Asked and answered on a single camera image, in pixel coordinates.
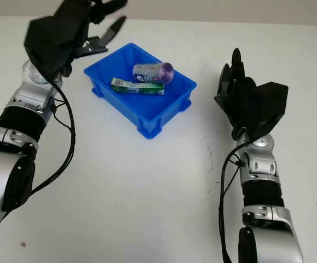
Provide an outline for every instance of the blue plastic bin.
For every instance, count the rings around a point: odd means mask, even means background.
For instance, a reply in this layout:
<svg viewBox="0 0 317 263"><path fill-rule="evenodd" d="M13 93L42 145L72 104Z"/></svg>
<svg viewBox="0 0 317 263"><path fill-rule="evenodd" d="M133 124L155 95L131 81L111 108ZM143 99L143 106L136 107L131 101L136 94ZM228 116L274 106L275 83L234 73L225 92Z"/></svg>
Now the blue plastic bin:
<svg viewBox="0 0 317 263"><path fill-rule="evenodd" d="M112 78L135 82L135 64L161 62L137 45L129 43L84 70L92 83L93 92L107 100L126 116L148 139L154 138L162 126L190 105L194 81L175 71L174 79L165 86L164 95L116 93L111 88Z"/></svg>

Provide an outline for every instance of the robot forearm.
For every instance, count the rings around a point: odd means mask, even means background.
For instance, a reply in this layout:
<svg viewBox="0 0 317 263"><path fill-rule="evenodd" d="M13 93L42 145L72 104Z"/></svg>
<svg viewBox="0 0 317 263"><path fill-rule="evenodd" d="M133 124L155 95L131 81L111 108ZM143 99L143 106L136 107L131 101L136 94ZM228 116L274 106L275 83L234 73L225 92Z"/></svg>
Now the robot forearm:
<svg viewBox="0 0 317 263"><path fill-rule="evenodd" d="M238 145L247 142L245 134ZM303 263L290 211L281 197L279 172L270 134L239 150L244 194L239 262Z"/></svg>
<svg viewBox="0 0 317 263"><path fill-rule="evenodd" d="M29 198L38 140L52 113L54 88L27 61L22 85L0 116L0 221Z"/></svg>

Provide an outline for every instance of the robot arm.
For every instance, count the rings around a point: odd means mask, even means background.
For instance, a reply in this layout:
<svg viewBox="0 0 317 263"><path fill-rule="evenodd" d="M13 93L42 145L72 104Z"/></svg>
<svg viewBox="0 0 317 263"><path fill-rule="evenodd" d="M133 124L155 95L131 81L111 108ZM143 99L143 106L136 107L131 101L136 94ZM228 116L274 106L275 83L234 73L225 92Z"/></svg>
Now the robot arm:
<svg viewBox="0 0 317 263"><path fill-rule="evenodd" d="M238 151L241 163L245 206L245 227L239 232L242 263L303 263L290 211L281 197L274 140L269 134L285 113L287 91L287 86L273 82L257 87L245 77L238 49L234 50L232 66L226 64L221 73L215 100L234 128L232 137L237 147L232 153ZM219 210L223 259L231 263L225 245L223 196Z"/></svg>
<svg viewBox="0 0 317 263"><path fill-rule="evenodd" d="M54 16L30 22L25 48L30 58L22 68L22 85L0 116L0 222L23 205L32 190L39 138L55 111L54 96L74 59L108 51L126 17L100 37L88 38L89 23L100 23L126 0L64 0Z"/></svg>

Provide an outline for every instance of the black wire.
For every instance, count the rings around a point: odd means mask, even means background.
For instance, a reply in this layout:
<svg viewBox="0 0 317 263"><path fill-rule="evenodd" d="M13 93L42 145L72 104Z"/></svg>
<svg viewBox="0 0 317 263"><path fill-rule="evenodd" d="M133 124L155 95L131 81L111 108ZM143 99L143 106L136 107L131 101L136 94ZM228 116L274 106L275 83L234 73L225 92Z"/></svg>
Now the black wire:
<svg viewBox="0 0 317 263"><path fill-rule="evenodd" d="M223 168L222 168L222 174L221 174L221 181L220 181L220 203L219 203L219 214L218 214L218 223L219 223L219 234L220 234L220 239L221 239L221 245L222 245L222 254L223 254L223 261L224 263L232 263L231 259L229 257L229 254L226 250L226 242L225 242L225 225L224 225L224 196L226 191L228 190L228 187L226 190L224 190L224 182L225 182L225 172L226 172L226 168L227 165L230 161L231 156L236 155L235 153L237 151L239 151L241 148L251 144L252 142L254 142L254 140L252 141L248 141L245 142L243 144L240 144L239 146L237 146L236 148L234 148L226 157L224 164L223 164Z"/></svg>
<svg viewBox="0 0 317 263"><path fill-rule="evenodd" d="M70 116L71 125L67 126L64 123L63 124L64 124L64 126L66 126L69 129L69 131L71 133L71 144L70 144L70 149L68 150L68 154L67 154L64 162L62 163L62 165L59 167L59 169L56 172L54 172L52 176L50 176L44 182L42 182L40 185L38 185L36 188L34 188L31 192L31 195L35 194L36 192L40 191L41 189L43 189L46 186L48 186L49 184L51 184L53 181L55 181L62 174L62 172L67 168L67 166L70 164L70 162L73 158L74 147L76 144L76 129L74 126L73 112L72 112L71 105L67 100L66 95L63 93L63 91L59 88L59 86L57 86L57 84L51 78L48 78L46 74L43 74L43 72L40 69L38 69L38 70L42 74L42 76L56 89L56 91L61 95L61 97L63 99L63 101L58 100L58 99L55 99L55 100L62 102L62 105L64 103L67 107L68 115ZM55 114L54 114L54 117L56 118L57 121L59 121L62 124L62 122L55 116Z"/></svg>
<svg viewBox="0 0 317 263"><path fill-rule="evenodd" d="M66 127L68 130L71 131L71 127L69 127L68 125L66 125L65 123L61 122L60 119L58 119L56 117L56 112L53 112L54 118L58 121L58 123L60 123L62 126Z"/></svg>
<svg viewBox="0 0 317 263"><path fill-rule="evenodd" d="M54 100L58 101L58 102L64 102L63 100L59 100L59 99L55 99L55 98L54 98Z"/></svg>
<svg viewBox="0 0 317 263"><path fill-rule="evenodd" d="M230 180L228 186L225 188L224 196L225 196L226 192L229 190L229 187L230 187L230 185L232 184L232 182L234 181L234 179L235 179L235 177L236 177L236 175L237 175L237 173L238 173L239 170L240 170L240 167L237 166L237 169L236 169L236 171L235 171L233 177L231 178L231 180Z"/></svg>

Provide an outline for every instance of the white tabletop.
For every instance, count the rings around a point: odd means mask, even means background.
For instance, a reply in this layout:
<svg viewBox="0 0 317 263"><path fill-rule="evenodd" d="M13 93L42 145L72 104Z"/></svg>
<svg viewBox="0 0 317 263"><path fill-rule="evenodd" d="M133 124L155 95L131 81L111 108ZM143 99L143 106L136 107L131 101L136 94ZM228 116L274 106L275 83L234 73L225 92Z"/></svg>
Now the white tabletop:
<svg viewBox="0 0 317 263"><path fill-rule="evenodd" d="M0 18L0 114L21 83L28 20ZM257 84L289 86L274 154L305 261L317 262L317 27L129 20L110 51L128 42L197 82L191 107L147 140L91 92L83 70L106 54L75 61L63 87L76 120L73 162L0 224L0 262L221 262L217 182L235 142L213 97L235 47ZM39 142L35 186L61 164L69 139L52 119ZM234 262L242 207L237 179L225 205Z"/></svg>

